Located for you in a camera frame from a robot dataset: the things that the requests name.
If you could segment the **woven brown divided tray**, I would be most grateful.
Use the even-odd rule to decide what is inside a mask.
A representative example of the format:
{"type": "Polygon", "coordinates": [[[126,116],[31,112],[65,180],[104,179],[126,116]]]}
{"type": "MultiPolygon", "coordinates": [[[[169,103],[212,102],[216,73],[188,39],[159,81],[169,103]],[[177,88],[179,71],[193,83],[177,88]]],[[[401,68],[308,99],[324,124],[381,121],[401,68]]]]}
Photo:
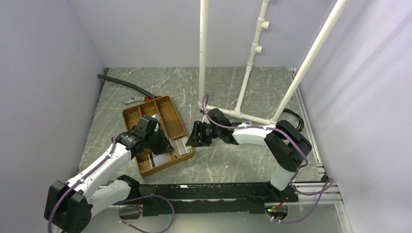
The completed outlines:
{"type": "Polygon", "coordinates": [[[122,111],[124,124],[129,131],[138,124],[142,116],[157,119],[155,129],[163,132],[173,149],[159,155],[154,154],[151,149],[145,149],[136,155],[135,161],[142,177],[153,175],[194,156],[193,148],[186,146],[188,134],[169,96],[162,96],[122,111]]]}

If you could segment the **stack of credit cards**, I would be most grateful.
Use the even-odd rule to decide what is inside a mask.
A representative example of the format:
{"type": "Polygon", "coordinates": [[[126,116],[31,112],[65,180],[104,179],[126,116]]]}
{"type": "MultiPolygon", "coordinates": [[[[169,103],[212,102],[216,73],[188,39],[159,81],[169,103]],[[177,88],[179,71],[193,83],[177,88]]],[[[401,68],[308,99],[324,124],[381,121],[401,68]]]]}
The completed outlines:
{"type": "Polygon", "coordinates": [[[172,152],[172,154],[174,155],[175,158],[179,158],[185,155],[189,155],[193,152],[193,148],[192,147],[188,147],[186,146],[186,143],[188,141],[188,137],[187,136],[183,136],[177,139],[171,139],[171,145],[174,148],[174,151],[172,152]]]}

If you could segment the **aluminium frame rail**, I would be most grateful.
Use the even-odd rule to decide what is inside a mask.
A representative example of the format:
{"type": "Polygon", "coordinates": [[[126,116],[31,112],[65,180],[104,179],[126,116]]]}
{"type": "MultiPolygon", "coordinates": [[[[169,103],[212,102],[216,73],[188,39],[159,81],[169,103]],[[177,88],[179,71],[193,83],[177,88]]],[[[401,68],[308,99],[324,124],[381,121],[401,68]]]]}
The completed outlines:
{"type": "MultiPolygon", "coordinates": [[[[300,182],[293,185],[297,190],[305,193],[314,193],[320,191],[326,183],[326,171],[323,164],[317,164],[318,175],[321,178],[319,182],[300,182]]],[[[306,196],[296,192],[299,204],[314,204],[319,197],[319,194],[306,196]]],[[[336,182],[323,192],[318,204],[343,204],[343,199],[336,182]]]]}

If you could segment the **red handled adjustable wrench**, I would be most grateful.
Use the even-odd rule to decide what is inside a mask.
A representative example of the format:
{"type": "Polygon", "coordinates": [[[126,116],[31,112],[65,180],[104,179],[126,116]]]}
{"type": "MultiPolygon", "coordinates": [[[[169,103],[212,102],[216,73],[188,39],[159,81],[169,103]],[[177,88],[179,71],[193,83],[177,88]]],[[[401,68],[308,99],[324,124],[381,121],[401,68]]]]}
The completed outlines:
{"type": "Polygon", "coordinates": [[[133,102],[148,102],[153,100],[152,98],[148,97],[148,96],[144,96],[144,97],[137,97],[134,95],[131,95],[129,98],[125,99],[123,101],[124,104],[131,104],[133,102]]]}

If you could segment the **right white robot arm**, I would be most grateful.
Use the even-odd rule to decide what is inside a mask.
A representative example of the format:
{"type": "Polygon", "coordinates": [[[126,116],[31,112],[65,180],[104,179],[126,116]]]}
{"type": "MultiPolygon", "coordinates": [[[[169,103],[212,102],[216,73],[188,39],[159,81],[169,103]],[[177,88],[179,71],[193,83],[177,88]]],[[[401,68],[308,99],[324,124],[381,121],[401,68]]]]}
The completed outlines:
{"type": "Polygon", "coordinates": [[[205,113],[205,117],[210,122],[195,121],[186,146],[210,146],[215,138],[232,145],[266,146],[278,164],[268,196],[273,201],[282,200],[299,169],[308,164],[307,156],[312,151],[312,144],[300,131],[286,120],[266,126],[231,122],[218,108],[205,113]]]}

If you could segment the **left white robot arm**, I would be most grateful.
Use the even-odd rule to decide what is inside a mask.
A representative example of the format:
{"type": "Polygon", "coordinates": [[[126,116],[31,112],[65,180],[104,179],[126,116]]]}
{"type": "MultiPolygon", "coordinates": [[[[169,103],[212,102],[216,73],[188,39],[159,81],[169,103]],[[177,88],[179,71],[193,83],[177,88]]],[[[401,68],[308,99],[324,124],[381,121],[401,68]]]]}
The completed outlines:
{"type": "Polygon", "coordinates": [[[96,214],[110,205],[149,198],[150,195],[141,194],[139,182],[130,176],[121,175],[110,185],[104,182],[145,150],[154,154],[174,151],[159,120],[159,115],[142,116],[130,131],[112,137],[106,152],[85,170],[66,182],[55,181],[48,190],[44,212],[47,231],[80,233],[96,214]]]}

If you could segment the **orange leather card holder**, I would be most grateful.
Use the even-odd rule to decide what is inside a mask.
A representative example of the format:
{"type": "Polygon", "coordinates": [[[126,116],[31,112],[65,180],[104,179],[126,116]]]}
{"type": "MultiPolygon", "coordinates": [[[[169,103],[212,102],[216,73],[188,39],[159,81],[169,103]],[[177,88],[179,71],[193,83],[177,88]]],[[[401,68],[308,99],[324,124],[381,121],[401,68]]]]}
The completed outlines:
{"type": "Polygon", "coordinates": [[[242,124],[247,124],[247,125],[256,125],[255,122],[247,120],[247,121],[243,121],[242,124]]]}

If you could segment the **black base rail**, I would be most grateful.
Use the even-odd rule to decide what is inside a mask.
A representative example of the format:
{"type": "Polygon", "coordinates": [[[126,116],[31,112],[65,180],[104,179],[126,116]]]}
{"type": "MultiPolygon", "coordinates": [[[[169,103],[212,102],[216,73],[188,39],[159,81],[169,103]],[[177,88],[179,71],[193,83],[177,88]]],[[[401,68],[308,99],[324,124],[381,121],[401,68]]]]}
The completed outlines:
{"type": "Polygon", "coordinates": [[[264,214],[266,208],[298,201],[297,194],[290,187],[279,191],[269,182],[251,182],[141,184],[126,200],[117,203],[137,204],[136,199],[142,196],[148,196],[139,202],[143,216],[230,212],[264,214]]]}

